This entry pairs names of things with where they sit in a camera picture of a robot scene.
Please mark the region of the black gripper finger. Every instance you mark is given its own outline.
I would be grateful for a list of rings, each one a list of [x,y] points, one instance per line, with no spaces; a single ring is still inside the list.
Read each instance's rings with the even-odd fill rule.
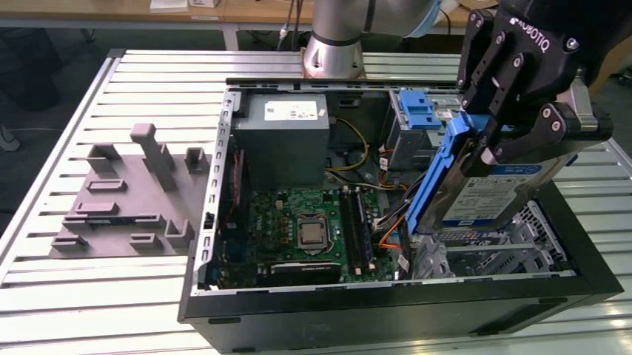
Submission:
[[[462,115],[475,130],[459,166],[465,176],[486,176],[496,165],[528,154],[536,115],[517,98],[532,58],[518,37],[502,10],[470,12],[457,74]]]
[[[594,119],[596,129],[582,130],[580,118],[566,104],[545,104],[529,132],[489,148],[494,162],[541,163],[606,141],[613,131],[610,118],[597,112]]]

